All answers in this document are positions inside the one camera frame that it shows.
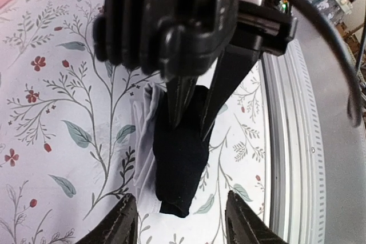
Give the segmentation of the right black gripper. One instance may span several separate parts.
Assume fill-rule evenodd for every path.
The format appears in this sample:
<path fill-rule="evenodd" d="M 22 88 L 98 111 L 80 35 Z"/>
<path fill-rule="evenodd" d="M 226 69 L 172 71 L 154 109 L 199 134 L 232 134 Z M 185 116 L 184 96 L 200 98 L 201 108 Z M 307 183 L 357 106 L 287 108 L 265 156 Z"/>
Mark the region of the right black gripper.
<path fill-rule="evenodd" d="M 258 61 L 258 51 L 283 55 L 295 35 L 297 22 L 292 16 L 260 2 L 105 0 L 104 12 L 93 25 L 96 58 L 173 78 L 166 88 L 169 122 L 175 129 L 193 96 L 197 76 L 219 56 L 200 122 L 205 140 L 218 111 Z M 230 44 L 246 49 L 225 50 Z"/>

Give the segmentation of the black underwear white trim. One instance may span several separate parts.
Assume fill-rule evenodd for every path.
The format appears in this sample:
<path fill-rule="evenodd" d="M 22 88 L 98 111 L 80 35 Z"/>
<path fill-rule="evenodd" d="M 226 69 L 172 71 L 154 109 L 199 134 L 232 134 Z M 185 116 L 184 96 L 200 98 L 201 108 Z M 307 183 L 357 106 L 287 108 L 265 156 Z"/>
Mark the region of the black underwear white trim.
<path fill-rule="evenodd" d="M 180 124 L 168 116 L 168 97 L 155 83 L 145 85 L 132 104 L 136 127 L 133 176 L 137 206 L 146 213 L 185 218 L 189 215 L 201 175 L 208 163 L 209 139 L 200 138 L 200 114 L 208 88 L 196 86 Z"/>

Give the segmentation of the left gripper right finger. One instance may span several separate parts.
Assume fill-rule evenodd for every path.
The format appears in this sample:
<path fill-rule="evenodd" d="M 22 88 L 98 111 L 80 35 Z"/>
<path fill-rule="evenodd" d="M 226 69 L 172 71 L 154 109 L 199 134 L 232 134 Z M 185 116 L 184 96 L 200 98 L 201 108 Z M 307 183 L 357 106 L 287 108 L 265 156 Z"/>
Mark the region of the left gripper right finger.
<path fill-rule="evenodd" d="M 228 244 L 287 244 L 234 191 L 228 193 L 225 226 Z"/>

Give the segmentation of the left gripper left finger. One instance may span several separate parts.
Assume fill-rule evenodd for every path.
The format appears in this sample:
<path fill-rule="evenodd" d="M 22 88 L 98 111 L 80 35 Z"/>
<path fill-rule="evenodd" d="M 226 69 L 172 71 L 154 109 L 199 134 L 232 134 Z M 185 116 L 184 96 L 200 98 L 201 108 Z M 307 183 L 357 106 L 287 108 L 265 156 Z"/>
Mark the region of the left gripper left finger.
<path fill-rule="evenodd" d="M 132 194 L 127 194 L 81 239 L 81 244 L 136 244 L 137 230 L 136 199 Z"/>

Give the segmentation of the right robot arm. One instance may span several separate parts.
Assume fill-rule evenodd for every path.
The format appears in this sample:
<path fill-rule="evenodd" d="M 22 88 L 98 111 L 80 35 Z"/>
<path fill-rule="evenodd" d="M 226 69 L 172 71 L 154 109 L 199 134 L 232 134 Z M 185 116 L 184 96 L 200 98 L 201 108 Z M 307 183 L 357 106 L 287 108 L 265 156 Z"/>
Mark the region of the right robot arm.
<path fill-rule="evenodd" d="M 216 66 L 200 115 L 205 139 L 216 115 L 263 53 L 281 56 L 297 21 L 262 0 L 105 0 L 93 25 L 96 58 L 167 82 L 175 128 L 199 76 Z"/>

